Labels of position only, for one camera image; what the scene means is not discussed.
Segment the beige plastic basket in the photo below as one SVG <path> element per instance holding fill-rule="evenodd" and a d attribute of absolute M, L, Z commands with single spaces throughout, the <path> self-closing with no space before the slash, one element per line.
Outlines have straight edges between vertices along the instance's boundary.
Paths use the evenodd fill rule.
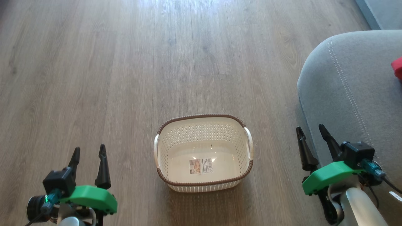
<path fill-rule="evenodd" d="M 251 171 L 254 144 L 232 115 L 193 115 L 164 123 L 154 141 L 159 176 L 178 192 L 236 186 Z"/>

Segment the green plastic part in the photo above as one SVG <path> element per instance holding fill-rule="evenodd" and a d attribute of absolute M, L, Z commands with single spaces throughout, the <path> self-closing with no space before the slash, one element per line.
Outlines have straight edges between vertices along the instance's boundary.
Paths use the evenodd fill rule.
<path fill-rule="evenodd" d="M 115 197 L 105 189 L 90 185 L 77 186 L 70 197 L 60 199 L 60 203 L 67 202 L 88 206 L 107 214 L 117 213 Z"/>
<path fill-rule="evenodd" d="M 342 181 L 343 179 L 364 172 L 363 169 L 354 170 L 346 165 L 343 161 L 333 162 L 316 171 L 314 171 L 304 182 L 303 190 L 306 195 L 312 195 L 321 189 Z"/>

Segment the perforated basket wall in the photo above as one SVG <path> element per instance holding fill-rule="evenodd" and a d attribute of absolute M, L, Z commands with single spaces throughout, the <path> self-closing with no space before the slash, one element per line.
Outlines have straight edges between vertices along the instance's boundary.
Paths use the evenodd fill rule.
<path fill-rule="evenodd" d="M 170 151 L 177 145 L 204 141 L 222 141 L 232 145 L 233 148 L 230 151 L 238 171 L 235 177 L 199 183 L 170 180 Z M 254 145 L 249 130 L 238 118 L 232 115 L 194 115 L 175 118 L 164 123 L 155 137 L 154 155 L 159 176 L 173 190 L 178 192 L 217 191 L 236 186 L 250 172 Z"/>

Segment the white label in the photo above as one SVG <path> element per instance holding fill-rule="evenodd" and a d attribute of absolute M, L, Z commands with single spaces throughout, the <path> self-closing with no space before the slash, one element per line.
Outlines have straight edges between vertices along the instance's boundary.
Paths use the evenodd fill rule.
<path fill-rule="evenodd" d="M 391 194 L 392 196 L 394 196 L 397 200 L 402 201 L 402 198 L 401 198 L 399 195 L 395 194 L 395 192 L 390 191 L 390 194 Z"/>
<path fill-rule="evenodd" d="M 210 158 L 190 160 L 190 174 L 201 175 L 213 173 L 212 160 Z"/>

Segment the brown braided rim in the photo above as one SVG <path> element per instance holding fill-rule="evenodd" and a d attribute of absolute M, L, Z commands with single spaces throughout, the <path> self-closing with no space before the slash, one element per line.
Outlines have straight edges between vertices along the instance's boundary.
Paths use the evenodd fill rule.
<path fill-rule="evenodd" d="M 164 124 L 162 124 L 162 126 L 159 128 L 158 132 L 156 134 L 161 133 L 162 129 L 165 128 L 165 126 L 167 126 L 169 123 L 172 122 L 176 122 L 176 121 L 180 121 L 180 120 L 186 120 L 186 119 L 196 119 L 196 118 L 208 118 L 208 117 L 226 117 L 226 118 L 231 118 L 236 120 L 238 123 L 240 123 L 240 125 L 242 125 L 242 127 L 246 127 L 246 125 L 243 123 L 242 120 L 240 120 L 239 118 L 237 118 L 236 116 L 233 115 L 226 115 L 226 114 L 202 114 L 202 115 L 191 115 L 191 116 L 184 116 L 184 117 L 178 117 L 178 118 L 174 118 L 171 119 L 167 122 L 165 122 Z M 253 165 L 253 160 L 250 160 L 250 163 L 248 164 L 248 168 L 247 170 L 240 176 L 238 177 L 234 177 L 234 178 L 230 178 L 230 179 L 226 179 L 226 180 L 220 180 L 220 181 L 211 181 L 211 182 L 202 182 L 202 183 L 178 183 L 178 182 L 173 182 L 168 180 L 163 174 L 162 171 L 160 170 L 160 168 L 157 168 L 156 171 L 158 172 L 159 177 L 166 183 L 173 185 L 173 186 L 205 186 L 205 185 L 217 185 L 217 184 L 223 184 L 223 183 L 230 183 L 230 182 L 234 182 L 234 181 L 238 181 L 241 180 L 243 178 L 245 178 L 251 171 Z"/>

